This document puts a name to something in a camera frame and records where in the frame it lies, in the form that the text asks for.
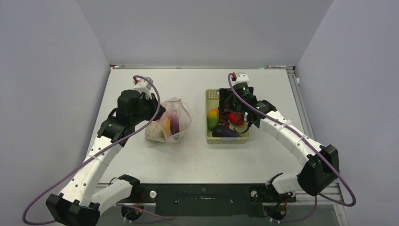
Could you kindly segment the light purple eggplant toy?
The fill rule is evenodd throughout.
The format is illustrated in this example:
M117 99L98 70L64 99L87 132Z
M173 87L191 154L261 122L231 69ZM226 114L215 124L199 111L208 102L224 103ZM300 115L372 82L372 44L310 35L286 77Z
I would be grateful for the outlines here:
M170 130L172 135L180 132L177 110L172 110L170 114Z

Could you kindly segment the clear zip top bag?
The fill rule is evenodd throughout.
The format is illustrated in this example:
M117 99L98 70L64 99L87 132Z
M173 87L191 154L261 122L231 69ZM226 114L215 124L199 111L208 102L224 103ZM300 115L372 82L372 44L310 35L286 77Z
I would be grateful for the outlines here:
M192 124L192 117L183 105L183 98L171 98L161 104L165 112L145 129L145 140L151 145L179 141Z

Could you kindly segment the red tomato toy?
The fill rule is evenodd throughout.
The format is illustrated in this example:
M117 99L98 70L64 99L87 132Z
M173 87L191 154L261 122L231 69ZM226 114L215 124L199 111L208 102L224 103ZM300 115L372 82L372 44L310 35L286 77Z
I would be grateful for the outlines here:
M241 126L245 122L243 116L239 113L230 112L228 119L233 126Z

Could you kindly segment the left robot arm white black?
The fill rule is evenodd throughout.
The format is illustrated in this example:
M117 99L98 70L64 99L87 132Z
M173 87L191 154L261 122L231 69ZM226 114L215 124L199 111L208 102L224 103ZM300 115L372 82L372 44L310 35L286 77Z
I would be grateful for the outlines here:
M135 127L158 119L165 109L160 105L158 91L154 93L124 90L117 99L117 107L102 122L91 150L83 164L67 175L70 182L58 195L51 194L46 206L54 220L65 226L95 226L101 214L118 201L136 202L140 189L134 177L123 175L115 185L95 192L113 158L127 140L139 132Z

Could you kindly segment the beige plastic basket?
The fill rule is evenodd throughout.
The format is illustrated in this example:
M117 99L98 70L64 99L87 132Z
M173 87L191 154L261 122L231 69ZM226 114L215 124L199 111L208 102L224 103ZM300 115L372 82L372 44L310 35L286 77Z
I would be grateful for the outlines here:
M205 101L206 101L206 113L205 113L205 134L208 144L218 143L246 143L250 139L250 131L242 133L248 126L247 122L244 122L241 126L236 126L236 130L240 132L240 137L213 137L212 131L207 129L207 114L212 109L219 107L219 91L218 89L206 89Z

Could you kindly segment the small orange fruit toy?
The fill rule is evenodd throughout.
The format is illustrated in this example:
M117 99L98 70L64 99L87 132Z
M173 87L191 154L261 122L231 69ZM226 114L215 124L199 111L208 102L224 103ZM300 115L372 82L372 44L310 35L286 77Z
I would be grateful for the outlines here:
M211 109L207 113L207 129L212 131L217 125L219 125L219 111Z

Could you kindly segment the yellow bell pepper toy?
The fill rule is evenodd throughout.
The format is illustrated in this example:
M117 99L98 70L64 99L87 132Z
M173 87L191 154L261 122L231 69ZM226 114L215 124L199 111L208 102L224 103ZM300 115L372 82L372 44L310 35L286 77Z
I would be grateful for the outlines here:
M170 119L169 118L164 123L163 130L164 130L164 133L165 133L165 138L169 138L171 136Z

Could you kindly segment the green cabbage toy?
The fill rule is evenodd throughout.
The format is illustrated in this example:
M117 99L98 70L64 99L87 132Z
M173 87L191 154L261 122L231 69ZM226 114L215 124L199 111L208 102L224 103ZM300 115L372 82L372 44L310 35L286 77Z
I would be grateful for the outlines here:
M145 128L145 139L150 144L158 144L165 141L165 135L158 122L152 122Z

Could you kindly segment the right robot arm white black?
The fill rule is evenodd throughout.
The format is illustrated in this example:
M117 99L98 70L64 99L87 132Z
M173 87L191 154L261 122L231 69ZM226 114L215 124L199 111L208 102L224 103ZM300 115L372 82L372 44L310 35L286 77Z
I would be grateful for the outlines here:
M333 145L324 146L292 125L270 102L257 100L246 82L220 88L218 110L238 116L238 123L254 125L273 136L299 162L302 169L278 173L266 183L267 198L279 201L285 194L304 191L318 196L338 178L339 154Z

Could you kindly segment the dark red grapes toy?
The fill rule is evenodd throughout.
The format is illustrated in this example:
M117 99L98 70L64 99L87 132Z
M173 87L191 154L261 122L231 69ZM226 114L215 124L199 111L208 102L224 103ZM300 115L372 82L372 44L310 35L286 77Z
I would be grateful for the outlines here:
M229 112L223 112L219 114L219 124L229 128L230 127L230 121L229 121Z

